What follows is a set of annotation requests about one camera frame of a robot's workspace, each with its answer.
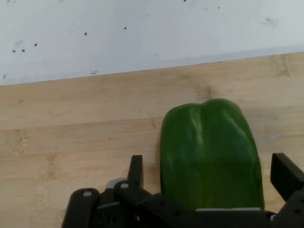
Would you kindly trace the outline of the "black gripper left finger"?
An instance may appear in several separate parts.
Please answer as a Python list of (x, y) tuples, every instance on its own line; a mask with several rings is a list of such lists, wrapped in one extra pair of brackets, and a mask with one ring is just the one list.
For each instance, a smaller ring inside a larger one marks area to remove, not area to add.
[(139, 215), (129, 205), (118, 198), (114, 191), (115, 184), (127, 181), (137, 187), (143, 186), (143, 157), (131, 158), (128, 175), (107, 183), (103, 192), (95, 188), (74, 191), (65, 212), (63, 228), (165, 228), (159, 219)]

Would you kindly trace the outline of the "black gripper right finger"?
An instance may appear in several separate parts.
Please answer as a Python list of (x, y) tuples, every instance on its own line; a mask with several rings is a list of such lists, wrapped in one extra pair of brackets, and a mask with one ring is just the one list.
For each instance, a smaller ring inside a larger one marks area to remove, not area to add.
[(304, 226), (304, 172), (284, 153), (274, 153), (270, 180), (285, 201), (272, 220), (275, 228), (302, 228)]

